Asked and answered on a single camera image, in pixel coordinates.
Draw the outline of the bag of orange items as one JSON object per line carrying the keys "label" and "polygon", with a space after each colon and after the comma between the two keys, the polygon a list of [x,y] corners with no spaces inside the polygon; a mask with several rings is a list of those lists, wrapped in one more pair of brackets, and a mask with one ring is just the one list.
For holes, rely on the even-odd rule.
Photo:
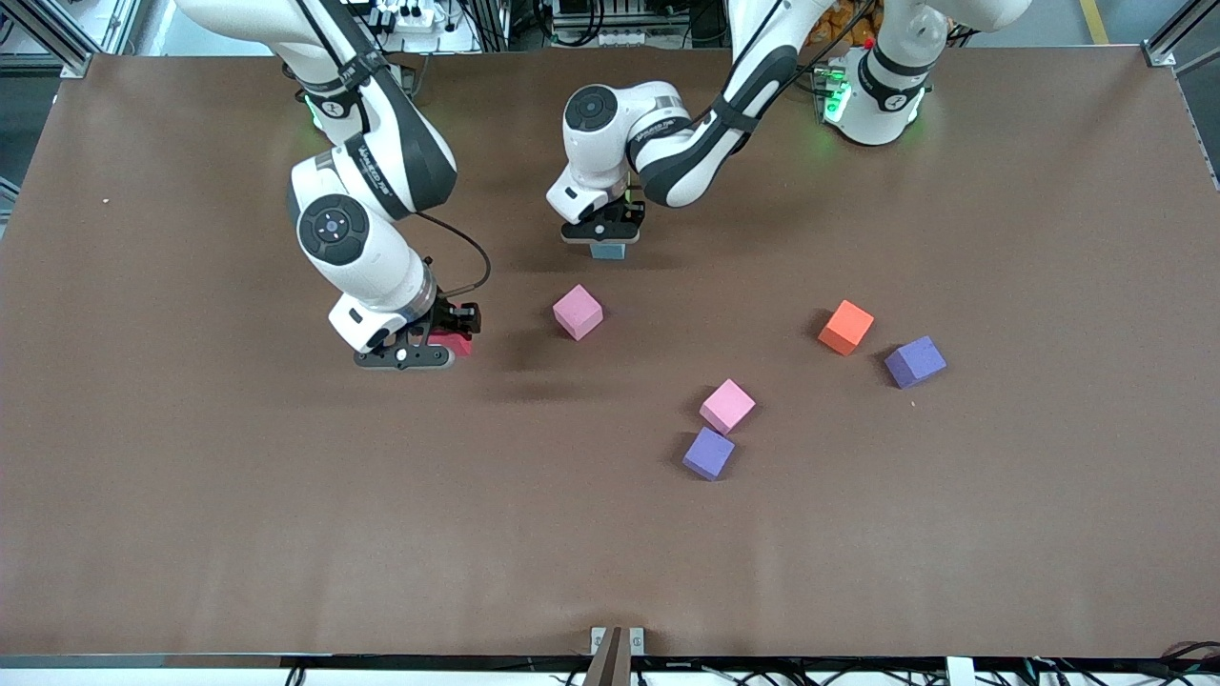
{"label": "bag of orange items", "polygon": [[884,0],[832,0],[806,35],[805,44],[827,43],[850,24],[841,42],[848,45],[870,45],[875,42],[882,18]]}

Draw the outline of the aluminium frame post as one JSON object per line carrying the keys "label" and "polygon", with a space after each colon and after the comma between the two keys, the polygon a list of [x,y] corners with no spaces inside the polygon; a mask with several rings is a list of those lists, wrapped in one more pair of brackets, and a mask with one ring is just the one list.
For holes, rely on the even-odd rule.
{"label": "aluminium frame post", "polygon": [[56,0],[0,0],[0,10],[45,52],[0,56],[0,74],[57,74],[78,79],[87,73],[92,57],[102,51]]}
{"label": "aluminium frame post", "polygon": [[1146,63],[1190,73],[1220,60],[1220,0],[1183,0],[1158,31],[1142,42]]}

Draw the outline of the white power strip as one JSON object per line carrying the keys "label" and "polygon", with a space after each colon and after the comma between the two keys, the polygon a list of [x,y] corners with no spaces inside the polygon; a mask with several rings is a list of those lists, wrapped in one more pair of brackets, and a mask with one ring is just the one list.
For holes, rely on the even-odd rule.
{"label": "white power strip", "polygon": [[437,0],[371,0],[372,17],[388,33],[433,33],[444,31],[449,13]]}

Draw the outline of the orange foam cube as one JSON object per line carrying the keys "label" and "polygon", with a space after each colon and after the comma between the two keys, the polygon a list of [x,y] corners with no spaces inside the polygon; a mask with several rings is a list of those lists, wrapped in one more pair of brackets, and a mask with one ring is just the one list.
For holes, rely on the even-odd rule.
{"label": "orange foam cube", "polygon": [[842,300],[817,333],[817,341],[841,355],[850,355],[863,343],[875,317],[849,300]]}

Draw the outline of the light pink foam cube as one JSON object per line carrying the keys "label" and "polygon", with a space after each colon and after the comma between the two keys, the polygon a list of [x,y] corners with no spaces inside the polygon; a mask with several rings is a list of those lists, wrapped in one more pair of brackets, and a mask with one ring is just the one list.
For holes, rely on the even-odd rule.
{"label": "light pink foam cube", "polygon": [[601,303],[586,291],[583,284],[576,284],[571,291],[554,303],[553,316],[573,341],[581,341],[604,321]]}
{"label": "light pink foam cube", "polygon": [[719,435],[730,435],[756,406],[756,402],[733,378],[712,391],[699,408],[699,415]]}

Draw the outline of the background electronics rack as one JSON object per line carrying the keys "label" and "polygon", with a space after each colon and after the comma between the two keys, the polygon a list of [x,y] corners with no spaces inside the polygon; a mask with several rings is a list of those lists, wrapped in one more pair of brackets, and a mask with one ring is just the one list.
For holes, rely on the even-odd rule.
{"label": "background electronics rack", "polygon": [[538,9],[564,48],[682,39],[691,20],[691,0],[540,0]]}

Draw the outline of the purple foam cube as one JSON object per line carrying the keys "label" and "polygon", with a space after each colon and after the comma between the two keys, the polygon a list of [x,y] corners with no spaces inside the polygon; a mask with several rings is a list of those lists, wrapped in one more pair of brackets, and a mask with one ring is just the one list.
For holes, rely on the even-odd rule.
{"label": "purple foam cube", "polygon": [[933,339],[925,334],[894,349],[884,358],[884,367],[888,369],[895,386],[906,391],[948,369],[948,361]]}
{"label": "purple foam cube", "polygon": [[734,449],[736,443],[732,439],[716,433],[710,427],[702,427],[684,450],[682,465],[700,478],[716,481],[721,477]]}

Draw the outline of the small metal bracket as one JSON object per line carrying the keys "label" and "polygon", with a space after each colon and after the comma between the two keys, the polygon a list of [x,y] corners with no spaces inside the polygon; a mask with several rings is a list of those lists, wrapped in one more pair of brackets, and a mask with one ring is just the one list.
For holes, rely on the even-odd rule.
{"label": "small metal bracket", "polygon": [[[590,629],[590,643],[588,655],[593,655],[600,647],[601,640],[606,638],[610,634],[610,629],[605,626],[598,626]],[[621,638],[623,642],[630,643],[631,655],[647,655],[645,638],[647,634],[643,627],[621,627]]]}

